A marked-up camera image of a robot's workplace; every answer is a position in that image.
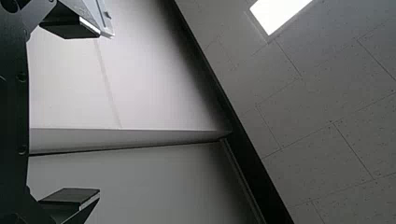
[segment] white ceiling light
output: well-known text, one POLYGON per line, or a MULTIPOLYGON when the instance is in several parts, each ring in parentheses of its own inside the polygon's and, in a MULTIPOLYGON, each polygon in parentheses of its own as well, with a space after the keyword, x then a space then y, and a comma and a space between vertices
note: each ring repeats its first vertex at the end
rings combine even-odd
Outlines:
POLYGON ((270 35, 310 2, 312 0, 258 0, 250 11, 270 35))

